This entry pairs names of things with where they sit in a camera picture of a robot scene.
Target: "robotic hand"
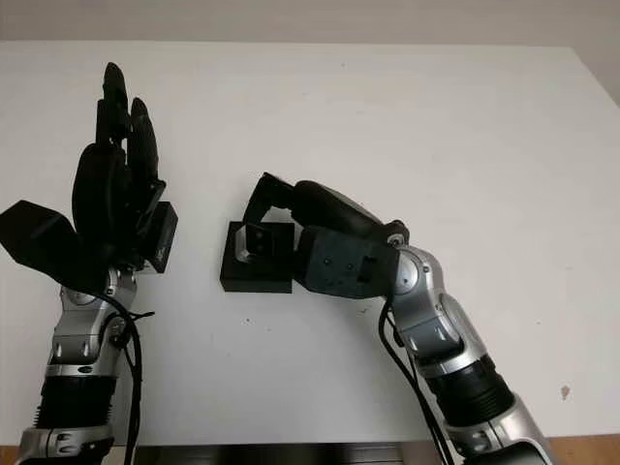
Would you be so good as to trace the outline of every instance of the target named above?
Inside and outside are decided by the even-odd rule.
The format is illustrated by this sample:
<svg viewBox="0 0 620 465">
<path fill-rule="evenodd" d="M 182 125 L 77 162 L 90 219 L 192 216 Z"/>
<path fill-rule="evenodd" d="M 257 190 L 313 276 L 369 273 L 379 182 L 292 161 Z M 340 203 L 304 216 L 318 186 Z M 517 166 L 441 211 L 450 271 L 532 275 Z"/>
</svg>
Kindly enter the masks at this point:
<svg viewBox="0 0 620 465">
<path fill-rule="evenodd" d="M 127 140 L 127 153 L 122 141 Z M 74 230 L 60 213 L 19 201 L 0 214 L 0 243 L 20 264 L 61 284 L 35 426 L 23 432 L 18 464 L 97 464 L 113 437 L 108 424 L 117 361 L 133 378 L 125 463 L 140 428 L 141 351 L 131 313 L 136 272 L 166 269 L 176 228 L 166 183 L 158 178 L 155 135 L 146 106 L 128 113 L 125 82 L 109 63 L 97 106 L 96 141 L 81 154 L 73 190 Z M 133 343 L 134 361 L 128 344 Z"/>
<path fill-rule="evenodd" d="M 272 206 L 290 209 L 303 227 L 295 251 L 293 225 L 261 223 Z M 450 450 L 417 373 L 435 395 L 445 430 L 465 463 L 556 463 L 525 405 L 495 371 L 463 309 L 446 292 L 439 262 L 408 241 L 400 221 L 384 225 L 321 184 L 291 186 L 265 173 L 243 222 L 231 223 L 220 279 L 232 292 L 289 293 L 294 278 L 315 293 L 384 297 L 380 337 L 418 395 L 444 463 L 453 463 Z M 388 313 L 394 340 L 406 349 L 413 373 L 387 341 Z"/>
</svg>

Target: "white table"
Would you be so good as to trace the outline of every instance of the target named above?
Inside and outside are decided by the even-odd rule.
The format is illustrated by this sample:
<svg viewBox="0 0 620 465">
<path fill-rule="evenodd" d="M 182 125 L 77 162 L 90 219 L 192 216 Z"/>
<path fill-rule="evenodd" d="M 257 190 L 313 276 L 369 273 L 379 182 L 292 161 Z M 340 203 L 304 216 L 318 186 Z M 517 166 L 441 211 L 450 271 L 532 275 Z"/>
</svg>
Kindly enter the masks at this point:
<svg viewBox="0 0 620 465">
<path fill-rule="evenodd" d="M 222 291 L 227 223 L 263 171 L 402 219 L 546 434 L 620 432 L 620 110 L 572 51 L 4 43 L 1 208 L 71 214 L 109 60 L 148 104 L 179 216 L 134 307 L 157 312 L 142 444 L 427 437 L 380 301 Z M 0 253 L 0 444 L 39 402 L 57 292 Z"/>
</svg>

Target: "silver robot arm segment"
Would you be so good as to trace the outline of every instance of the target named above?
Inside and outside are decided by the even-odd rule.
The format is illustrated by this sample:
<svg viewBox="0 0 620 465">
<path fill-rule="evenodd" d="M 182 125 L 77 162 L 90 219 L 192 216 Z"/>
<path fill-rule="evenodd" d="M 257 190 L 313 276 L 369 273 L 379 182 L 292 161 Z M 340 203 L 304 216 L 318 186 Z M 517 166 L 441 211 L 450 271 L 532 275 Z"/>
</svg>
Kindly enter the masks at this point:
<svg viewBox="0 0 620 465">
<path fill-rule="evenodd" d="M 415 369 L 445 417 L 445 429 L 468 464 L 558 463 L 522 400 L 495 365 L 459 303 L 449 295 L 439 262 L 399 246 L 392 313 Z"/>
<path fill-rule="evenodd" d="M 130 308 L 131 272 L 111 269 L 107 296 Z M 125 321 L 109 303 L 63 287 L 35 426 L 21 437 L 16 464 L 99 464 L 113 444 L 110 400 Z"/>
</svg>

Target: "black cable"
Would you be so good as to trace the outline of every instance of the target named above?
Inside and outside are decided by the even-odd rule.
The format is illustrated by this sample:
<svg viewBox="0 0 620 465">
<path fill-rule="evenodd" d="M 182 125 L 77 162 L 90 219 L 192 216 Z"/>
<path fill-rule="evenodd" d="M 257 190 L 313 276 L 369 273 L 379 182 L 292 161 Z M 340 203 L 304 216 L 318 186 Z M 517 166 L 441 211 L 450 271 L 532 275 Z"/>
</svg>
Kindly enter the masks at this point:
<svg viewBox="0 0 620 465">
<path fill-rule="evenodd" d="M 140 432 L 140 400 L 142 397 L 142 347 L 140 344 L 140 335 L 138 334 L 138 328 L 135 321 L 140 318 L 153 315 L 153 312 L 147 312 L 144 314 L 132 313 L 125 308 L 115 298 L 105 294 L 95 294 L 97 298 L 110 304 L 118 312 L 120 317 L 125 321 L 125 329 L 123 334 L 119 337 L 119 340 L 123 340 L 125 333 L 129 336 L 134 346 L 134 362 L 131 362 L 129 351 L 127 350 L 126 341 L 122 345 L 125 358 L 129 365 L 129 369 L 132 375 L 132 400 L 129 410 L 129 426 L 127 428 L 127 445 L 125 447 L 124 465 L 131 465 L 134 448 L 138 441 L 138 433 Z"/>
<path fill-rule="evenodd" d="M 387 300 L 383 309 L 381 310 L 381 315 L 379 316 L 379 338 L 381 339 L 381 342 L 386 348 L 386 351 L 389 354 L 389 356 L 392 358 L 392 360 L 394 360 L 394 363 L 396 363 L 398 368 L 400 368 L 400 371 L 403 373 L 403 375 L 405 375 L 405 378 L 407 378 L 407 381 L 409 382 L 412 389 L 416 393 L 416 397 L 418 398 L 419 405 L 422 409 L 422 414 L 424 415 L 424 420 L 426 421 L 426 425 L 428 426 L 428 429 L 430 430 L 433 443 L 435 444 L 435 449 L 437 450 L 437 453 L 439 454 L 442 460 L 442 463 L 448 464 L 448 465 L 454 465 L 454 460 L 452 459 L 450 449 L 448 448 L 448 443 L 446 442 L 446 438 L 444 437 L 444 433 L 441 427 L 439 426 L 439 423 L 437 419 L 435 418 L 433 411 L 428 405 L 428 401 L 426 400 L 426 398 L 424 397 L 424 394 L 419 388 L 418 374 L 416 373 L 416 368 L 412 364 L 412 371 L 410 372 L 407 366 L 405 366 L 403 361 L 400 359 L 396 351 L 391 347 L 391 345 L 388 342 L 388 339 L 386 338 L 386 321 L 389 321 L 388 312 L 389 312 L 390 305 L 391 305 L 391 302 Z"/>
</svg>

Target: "wooden floor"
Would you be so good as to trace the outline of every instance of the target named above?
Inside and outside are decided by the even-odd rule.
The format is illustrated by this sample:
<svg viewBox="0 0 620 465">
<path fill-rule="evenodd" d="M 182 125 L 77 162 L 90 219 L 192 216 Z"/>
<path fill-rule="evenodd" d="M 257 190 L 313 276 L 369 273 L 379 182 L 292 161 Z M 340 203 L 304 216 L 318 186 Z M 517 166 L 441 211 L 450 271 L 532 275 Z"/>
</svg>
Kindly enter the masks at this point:
<svg viewBox="0 0 620 465">
<path fill-rule="evenodd" d="M 551 445 L 564 465 L 620 464 L 620 434 L 553 438 Z M 16 447 L 0 446 L 0 465 L 13 465 Z"/>
</svg>

